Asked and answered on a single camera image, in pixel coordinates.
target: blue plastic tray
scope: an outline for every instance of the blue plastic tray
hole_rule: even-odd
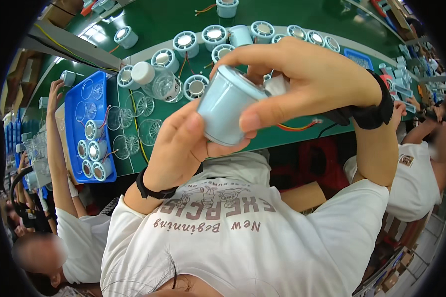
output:
[[[347,48],[343,50],[343,55],[349,58],[350,60],[354,61],[355,63],[359,64],[363,68],[370,69],[371,71],[373,71],[373,65],[371,63],[370,58],[367,55],[359,53],[356,50],[351,50]]]
[[[81,95],[81,90],[83,88],[83,84],[88,79],[93,81],[94,87],[98,84],[103,84],[103,94],[100,99],[95,100],[93,98],[93,94],[91,94],[90,98],[87,100],[84,100]],[[83,102],[93,102],[96,104],[97,107],[97,113],[94,118],[96,121],[103,121],[104,116],[106,113],[107,108],[107,99],[106,99],[106,74],[102,71],[97,71],[96,73],[92,74],[88,78],[84,79],[82,82],[74,86],[71,90],[69,90],[66,93],[65,98],[65,127],[66,127],[66,141],[68,144],[68,151],[69,151],[69,160],[71,162],[71,167],[73,169],[73,174],[78,182],[99,182],[97,179],[87,178],[82,173],[82,159],[79,158],[77,154],[77,143],[81,139],[86,139],[86,136],[84,135],[84,126],[85,123],[80,123],[76,120],[75,117],[75,110],[76,105],[83,101]],[[106,140],[107,142],[107,153],[111,152],[111,142],[109,141],[109,132],[107,131],[107,127],[105,127],[105,133],[103,135],[103,140]],[[117,174],[115,173],[115,165],[114,165],[114,159],[112,154],[110,154],[108,159],[111,160],[111,167],[112,167],[112,173],[106,178],[103,182],[112,182],[115,181]]]

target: white cap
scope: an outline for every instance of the white cap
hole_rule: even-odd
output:
[[[141,85],[147,85],[154,79],[155,69],[147,62],[139,62],[132,68],[132,79]]]

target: green workbench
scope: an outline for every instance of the green workbench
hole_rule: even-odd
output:
[[[352,16],[351,18],[347,18],[346,16],[344,16],[344,18],[337,16],[334,11],[336,11],[339,7],[339,1],[330,0],[321,1],[319,3],[317,1],[287,0],[274,4],[273,1],[268,0],[248,0],[240,2],[240,5],[238,6],[238,13],[236,17],[231,20],[218,18],[215,9],[195,17],[195,9],[203,9],[210,4],[211,3],[209,3],[209,1],[201,0],[194,1],[193,4],[188,4],[187,2],[181,1],[160,1],[157,4],[156,1],[136,0],[135,2],[125,6],[123,9],[119,9],[113,13],[111,17],[108,17],[107,19],[94,25],[94,28],[96,28],[97,31],[91,38],[89,38],[89,41],[95,43],[100,48],[110,51],[116,46],[116,44],[113,42],[113,36],[117,29],[124,25],[129,25],[139,36],[139,41],[129,50],[119,47],[113,52],[115,56],[125,58],[150,46],[172,39],[176,33],[183,30],[200,32],[204,27],[214,23],[219,23],[223,26],[229,27],[236,24],[249,25],[255,20],[266,20],[271,22],[274,26],[298,24],[302,27],[308,27],[339,35],[367,45],[387,56],[395,57],[400,55],[400,52],[398,51],[399,39],[389,30],[383,27],[377,20],[364,23],[356,21],[355,16]],[[162,9],[165,8],[166,5],[172,5],[172,9],[165,9],[165,12],[163,12]],[[161,14],[165,14],[165,17],[156,17],[155,15],[157,14],[157,11],[162,11]],[[82,33],[84,27],[89,27],[87,22],[88,19],[90,20],[92,18],[92,16],[86,18],[78,15],[72,20],[67,30],[75,34],[80,34]],[[176,24],[185,24],[185,26],[176,26]],[[341,46],[340,52],[343,53],[343,50],[344,47]],[[374,56],[369,55],[369,57],[375,71],[379,72],[378,65],[380,63],[384,63],[384,61]],[[178,59],[181,65],[183,63],[183,59],[181,57],[178,57]],[[211,63],[211,58],[210,53],[206,50],[204,44],[200,44],[200,54],[195,58],[192,58],[190,63],[191,68],[195,73],[202,71],[202,74],[208,77],[210,68],[204,69],[203,67]],[[36,112],[38,98],[40,96],[48,95],[51,82],[58,79],[63,70],[70,70],[84,75],[78,75],[75,84],[79,83],[84,78],[96,71],[95,68],[91,68],[89,66],[68,60],[61,60],[53,66],[53,68],[44,78],[43,82],[40,84],[40,86],[38,86],[36,94],[30,103],[30,108],[27,110],[27,116],[33,117],[32,115],[39,114]],[[182,72],[182,82],[190,75],[192,75],[192,72],[187,63]],[[417,99],[420,100],[415,81],[412,82],[411,89],[415,93]],[[129,90],[117,87],[115,77],[107,81],[108,104],[119,105],[119,100],[123,104],[124,100],[129,96],[129,94]],[[175,104],[168,104],[155,100],[155,110],[149,116],[149,118],[164,120],[167,116],[172,114],[175,110],[178,110],[186,103],[188,103],[188,101],[185,98]],[[310,123],[313,118],[314,116],[301,117],[293,119],[286,124],[292,127],[301,127]],[[256,150],[265,147],[279,146],[314,139],[319,135],[322,129],[333,124],[333,122],[322,116],[317,116],[317,118],[323,119],[323,123],[316,124],[306,131],[287,132],[277,127],[262,129],[258,132],[258,136],[251,141],[250,145],[245,150]],[[144,119],[144,117],[138,117],[137,123],[140,124]],[[346,127],[337,125],[324,132],[323,136],[340,134],[349,131],[353,131],[352,125]],[[111,141],[119,134],[137,135],[137,130],[135,125],[131,125],[124,130],[119,129],[117,131],[109,131]],[[152,147],[144,146],[144,151],[147,157],[150,157]],[[114,158],[114,163],[119,176],[139,172],[146,166],[146,162],[142,153],[140,152],[134,154],[126,160]]]

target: fingernail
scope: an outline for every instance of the fingernail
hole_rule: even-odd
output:
[[[185,122],[187,129],[190,131],[196,130],[199,124],[200,124],[200,117],[197,113],[193,113],[192,115],[190,115]]]
[[[248,114],[240,117],[240,129],[243,132],[254,131],[261,128],[261,119],[258,114]]]

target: white t-shirt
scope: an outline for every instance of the white t-shirt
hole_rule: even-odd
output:
[[[428,144],[423,141],[420,145],[400,145],[387,212],[402,222],[412,222],[440,203],[440,188],[431,167]]]
[[[350,296],[369,262],[389,193],[368,180],[304,216],[276,188],[191,183],[151,214],[121,196],[102,262],[104,296],[144,295],[178,274],[223,296]]]
[[[66,280],[73,284],[98,283],[111,218],[106,215],[77,218],[56,208],[57,231],[66,243],[68,258],[63,264]]]

